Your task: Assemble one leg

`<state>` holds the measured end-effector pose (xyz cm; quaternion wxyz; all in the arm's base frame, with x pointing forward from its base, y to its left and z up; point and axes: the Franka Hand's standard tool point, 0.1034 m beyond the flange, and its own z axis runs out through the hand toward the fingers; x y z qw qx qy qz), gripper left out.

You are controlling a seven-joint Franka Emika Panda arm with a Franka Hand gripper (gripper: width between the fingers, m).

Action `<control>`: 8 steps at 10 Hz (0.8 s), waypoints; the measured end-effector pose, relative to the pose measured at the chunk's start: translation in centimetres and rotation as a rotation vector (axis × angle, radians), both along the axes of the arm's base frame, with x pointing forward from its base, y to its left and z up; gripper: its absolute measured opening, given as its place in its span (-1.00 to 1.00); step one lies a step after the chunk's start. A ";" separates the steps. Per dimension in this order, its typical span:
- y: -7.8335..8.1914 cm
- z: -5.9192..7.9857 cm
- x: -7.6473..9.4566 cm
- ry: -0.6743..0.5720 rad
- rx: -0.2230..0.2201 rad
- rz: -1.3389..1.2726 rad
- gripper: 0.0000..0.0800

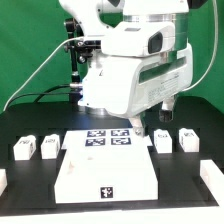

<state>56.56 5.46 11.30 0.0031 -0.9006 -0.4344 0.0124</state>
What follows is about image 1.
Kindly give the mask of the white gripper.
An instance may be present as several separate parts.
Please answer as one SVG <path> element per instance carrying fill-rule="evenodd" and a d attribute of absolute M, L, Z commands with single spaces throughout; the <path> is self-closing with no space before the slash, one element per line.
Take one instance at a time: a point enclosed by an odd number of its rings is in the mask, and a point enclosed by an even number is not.
<path fill-rule="evenodd" d="M 143 122 L 136 115 L 163 101 L 159 120 L 170 122 L 173 95 L 187 88 L 192 76 L 190 44 L 174 53 L 172 61 L 162 54 L 147 58 L 109 56 L 89 68 L 83 80 L 83 101 L 88 107 L 104 108 L 110 115 L 130 118 L 134 133 L 144 136 Z"/>

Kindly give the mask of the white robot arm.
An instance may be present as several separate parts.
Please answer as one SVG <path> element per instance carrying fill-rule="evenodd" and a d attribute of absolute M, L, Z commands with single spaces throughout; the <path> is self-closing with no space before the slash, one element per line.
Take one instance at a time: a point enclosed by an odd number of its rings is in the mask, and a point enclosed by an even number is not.
<path fill-rule="evenodd" d="M 188 0 L 59 0 L 80 25 L 79 62 L 88 64 L 81 105 L 130 121 L 145 134 L 144 112 L 162 103 L 172 118 L 175 95 L 193 76 Z"/>

